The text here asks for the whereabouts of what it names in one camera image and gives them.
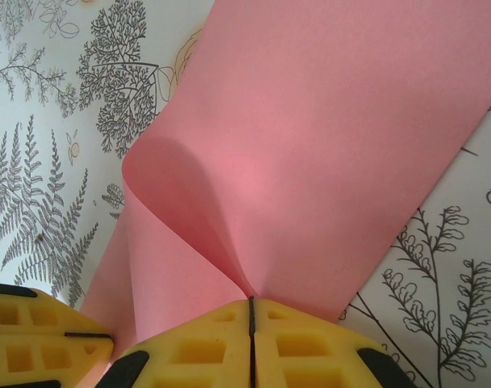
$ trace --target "black edge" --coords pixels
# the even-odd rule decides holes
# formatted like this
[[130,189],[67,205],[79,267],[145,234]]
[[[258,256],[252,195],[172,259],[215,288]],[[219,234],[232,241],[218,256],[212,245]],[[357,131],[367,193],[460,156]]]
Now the black edge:
[[400,366],[389,356],[371,348],[357,351],[382,388],[417,388]]
[[18,285],[3,285],[0,283],[0,294],[11,295],[13,297],[37,297],[37,292],[27,287]]
[[254,297],[249,297],[249,338],[250,338],[250,381],[251,388],[256,388],[256,347],[254,333],[256,332],[256,317],[254,316]]
[[76,338],[108,338],[111,339],[111,335],[105,333],[76,333],[72,331],[67,331],[65,337],[76,337]]
[[138,350],[115,361],[95,388],[132,388],[149,361],[145,350]]
[[0,386],[0,388],[61,388],[61,382],[58,380],[47,380],[46,382],[24,382],[23,384]]

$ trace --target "pink paper sheet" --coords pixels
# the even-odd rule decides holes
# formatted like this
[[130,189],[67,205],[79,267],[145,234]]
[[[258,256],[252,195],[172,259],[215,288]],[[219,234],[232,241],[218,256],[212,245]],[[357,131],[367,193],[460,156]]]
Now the pink paper sheet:
[[138,340],[250,293],[335,320],[490,104],[491,1],[216,0],[82,311],[111,274]]

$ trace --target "tree illustration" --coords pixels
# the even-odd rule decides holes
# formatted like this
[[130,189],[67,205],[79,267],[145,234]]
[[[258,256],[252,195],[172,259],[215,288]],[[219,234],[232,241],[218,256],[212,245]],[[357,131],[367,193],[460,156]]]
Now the tree illustration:
[[19,141],[22,131],[18,125],[12,147],[7,145],[5,132],[0,147],[0,243],[6,240],[9,243],[0,255],[2,270],[17,262],[14,279],[17,285],[29,279],[46,281],[52,285],[54,297],[67,288],[68,302],[74,306],[83,295],[79,284],[82,266],[99,226],[95,223],[86,235],[77,236],[88,171],[75,200],[67,207],[61,195],[66,182],[54,132],[51,133],[52,167],[45,182],[33,116],[28,122],[23,154]]
[[75,88],[71,83],[67,83],[64,89],[61,88],[65,81],[65,71],[40,70],[43,56],[44,48],[41,48],[27,57],[27,45],[19,44],[10,55],[7,65],[0,69],[0,82],[6,86],[11,100],[15,97],[16,80],[23,84],[25,101],[36,93],[40,103],[45,105],[50,97],[54,97],[63,117],[67,117],[77,105]]
[[[457,250],[455,241],[464,239],[462,226],[469,223],[458,206],[445,208],[436,225],[436,233],[430,229],[425,211],[418,210],[413,220],[419,227],[411,233],[407,227],[397,237],[392,248],[401,253],[398,261],[409,265],[409,270],[418,272],[423,279],[420,283],[405,281],[405,274],[387,269],[383,273],[383,284],[388,287],[389,297],[395,301],[398,310],[404,315],[403,323],[408,331],[424,335],[437,348],[434,355],[436,364],[437,387],[443,387],[444,371],[459,374],[470,382],[476,380],[476,368],[484,368],[486,360],[481,349],[491,348],[491,337],[486,327],[491,325],[491,309],[486,302],[491,299],[491,264],[474,259],[463,260],[464,270],[460,273],[457,287],[459,313],[450,314],[449,320],[443,317],[440,293],[440,273],[437,262],[440,255],[449,255]],[[434,292],[434,306],[426,306],[417,296],[419,287],[430,283]],[[434,387],[431,377],[416,367],[397,342],[385,330],[380,320],[372,313],[368,304],[358,294],[362,308],[350,305],[368,318],[374,320],[388,337],[395,349],[414,369],[413,375],[419,375],[429,387]]]
[[116,0],[91,23],[94,39],[84,44],[79,58],[79,107],[104,102],[97,130],[103,135],[104,152],[114,151],[119,158],[170,100],[199,33],[182,46],[172,68],[141,61],[146,30],[143,2]]

